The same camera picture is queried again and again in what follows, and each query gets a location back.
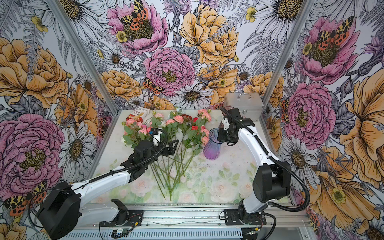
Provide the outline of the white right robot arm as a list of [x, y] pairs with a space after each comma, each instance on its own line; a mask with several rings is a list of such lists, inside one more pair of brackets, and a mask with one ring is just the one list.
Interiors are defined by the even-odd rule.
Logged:
[[253, 159], [251, 163], [257, 168], [252, 181], [252, 193], [241, 200], [238, 206], [239, 221], [249, 225], [276, 200], [290, 194], [291, 174], [286, 170], [288, 164], [276, 164], [271, 160], [275, 155], [268, 148], [249, 118], [243, 118], [237, 108], [221, 107], [224, 117], [219, 127], [218, 141], [233, 146], [242, 142], [250, 150]]

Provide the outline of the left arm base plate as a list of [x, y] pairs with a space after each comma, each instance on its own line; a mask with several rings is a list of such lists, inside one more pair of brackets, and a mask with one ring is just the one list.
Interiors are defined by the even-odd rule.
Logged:
[[112, 199], [111, 202], [118, 211], [112, 220], [100, 222], [100, 227], [139, 227], [142, 225], [143, 210], [128, 209], [118, 199]]

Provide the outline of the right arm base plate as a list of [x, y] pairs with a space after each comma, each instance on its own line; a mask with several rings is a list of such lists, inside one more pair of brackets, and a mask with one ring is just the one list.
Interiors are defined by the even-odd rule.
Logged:
[[238, 209], [225, 209], [224, 210], [224, 221], [226, 226], [263, 226], [265, 225], [266, 219], [260, 213], [247, 213], [243, 207]]

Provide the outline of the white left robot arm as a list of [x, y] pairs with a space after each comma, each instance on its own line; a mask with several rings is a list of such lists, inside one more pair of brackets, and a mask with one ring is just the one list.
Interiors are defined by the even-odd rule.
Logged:
[[126, 224], [129, 211], [120, 200], [112, 199], [93, 207], [88, 203], [112, 189], [136, 181], [160, 156], [174, 155], [178, 144], [178, 140], [163, 144], [144, 140], [120, 167], [83, 182], [57, 184], [38, 210], [38, 220], [52, 240], [59, 240], [75, 227], [83, 225], [97, 222], [117, 226]]

